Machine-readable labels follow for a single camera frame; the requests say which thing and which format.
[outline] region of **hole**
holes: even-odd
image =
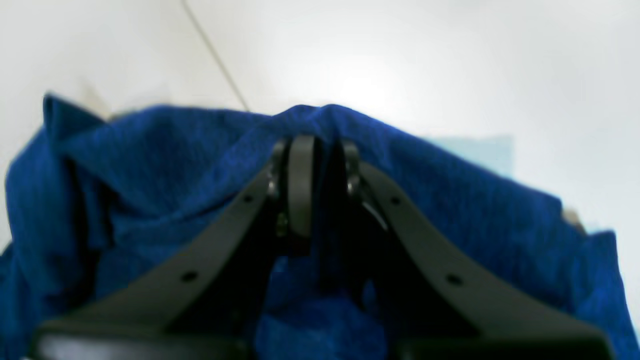
[[[198,273],[190,271],[182,274],[182,282],[191,282],[198,278]]]
[[[447,282],[454,286],[462,286],[462,278],[456,274],[447,275]]]

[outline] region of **blue towel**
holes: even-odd
[[[0,357],[18,360],[42,321],[171,257],[215,221],[277,140],[306,133],[352,139],[462,251],[603,329],[619,359],[640,358],[614,233],[583,236],[561,220],[559,199],[353,110],[296,106],[271,117],[156,106],[105,123],[47,96],[44,119],[6,178],[13,243],[0,258]],[[313,257],[278,260],[254,339],[260,358],[383,359],[375,306],[315,291],[317,269]]]

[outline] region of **blue fabric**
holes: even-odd
[[[354,140],[464,252],[603,329],[619,359],[640,358],[613,233],[581,236],[561,220],[557,198],[353,110],[297,106],[270,117],[157,106],[105,123],[48,96],[44,119],[6,178],[13,243],[0,258],[0,343],[9,360],[25,355],[43,320],[175,254],[262,168],[278,139],[300,133]],[[341,292],[319,295],[317,269],[312,258],[276,264],[255,337],[260,358],[382,359],[375,307],[361,311]]]

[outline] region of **cable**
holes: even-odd
[[[238,100],[240,100],[240,103],[242,104],[242,107],[244,108],[244,110],[245,111],[249,111],[249,106],[247,105],[244,97],[242,96],[242,94],[240,94],[240,90],[238,89],[238,87],[237,87],[236,83],[234,82],[234,80],[231,78],[231,74],[227,70],[225,64],[222,62],[222,59],[218,55],[218,52],[213,47],[213,44],[209,40],[209,37],[207,37],[207,35],[205,34],[204,30],[200,26],[200,23],[198,22],[198,20],[195,17],[195,14],[193,13],[191,8],[189,7],[189,4],[187,4],[187,0],[182,0],[181,3],[182,3],[182,7],[184,8],[184,11],[187,13],[187,16],[189,16],[189,19],[190,19],[191,23],[195,27],[196,31],[198,31],[198,34],[200,35],[200,38],[202,39],[202,41],[207,46],[207,49],[209,50],[209,53],[211,54],[211,57],[220,66],[220,70],[222,71],[222,74],[224,75],[225,79],[227,79],[227,82],[229,83],[229,86],[231,86],[231,90],[235,93],[235,95],[238,98]]]

